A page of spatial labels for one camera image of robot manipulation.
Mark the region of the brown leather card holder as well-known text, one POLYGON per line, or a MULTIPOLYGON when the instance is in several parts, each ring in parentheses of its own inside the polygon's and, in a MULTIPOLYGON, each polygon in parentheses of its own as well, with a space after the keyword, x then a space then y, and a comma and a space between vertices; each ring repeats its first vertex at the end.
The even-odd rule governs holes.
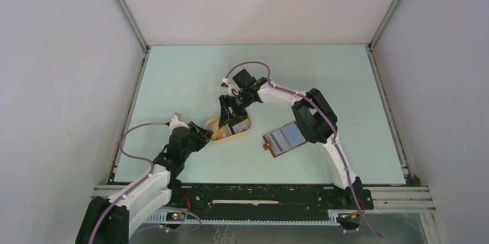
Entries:
POLYGON ((279 157, 301 145, 308 143, 299 130, 296 121, 288 123, 262 136, 263 148, 273 157, 279 157))

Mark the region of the orange VIP card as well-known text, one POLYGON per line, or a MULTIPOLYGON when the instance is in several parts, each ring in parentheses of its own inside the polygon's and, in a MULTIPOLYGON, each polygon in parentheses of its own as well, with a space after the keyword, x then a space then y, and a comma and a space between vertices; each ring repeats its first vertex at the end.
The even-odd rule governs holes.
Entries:
POLYGON ((223 138, 223 135, 225 133, 225 131, 227 130, 228 128, 228 125, 224 125, 222 127, 219 126, 219 123, 220 123, 220 119, 219 118, 216 118, 216 120, 211 123, 211 126, 210 128, 212 129, 212 137, 211 137, 211 140, 212 141, 218 141, 218 140, 221 140, 223 138))

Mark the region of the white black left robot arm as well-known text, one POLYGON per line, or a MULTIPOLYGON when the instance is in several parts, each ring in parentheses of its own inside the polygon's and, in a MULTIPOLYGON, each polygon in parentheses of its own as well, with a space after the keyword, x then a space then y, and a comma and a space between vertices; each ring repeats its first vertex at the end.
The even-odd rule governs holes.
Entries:
POLYGON ((76 243, 128 243, 157 209, 181 203, 182 184, 177 177, 189 156, 210 142, 213 132, 181 121, 179 114, 165 125, 170 129, 169 140, 155 159, 133 156, 120 149, 126 157, 147 162, 149 168, 118 192, 90 201, 76 243))

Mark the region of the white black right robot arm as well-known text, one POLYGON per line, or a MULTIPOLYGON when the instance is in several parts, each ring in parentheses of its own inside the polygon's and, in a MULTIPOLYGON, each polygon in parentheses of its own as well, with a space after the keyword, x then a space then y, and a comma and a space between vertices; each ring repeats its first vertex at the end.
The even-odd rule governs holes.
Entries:
POLYGON ((336 203, 350 208, 357 203, 363 184, 347 160, 339 139, 337 116, 321 91, 307 92, 289 89, 267 77, 256 79, 246 69, 233 78, 222 79, 226 95, 219 97, 219 127, 233 125, 248 117, 247 108, 253 103, 269 103, 289 108, 304 139, 319 144, 330 164, 333 184, 338 189, 336 203))

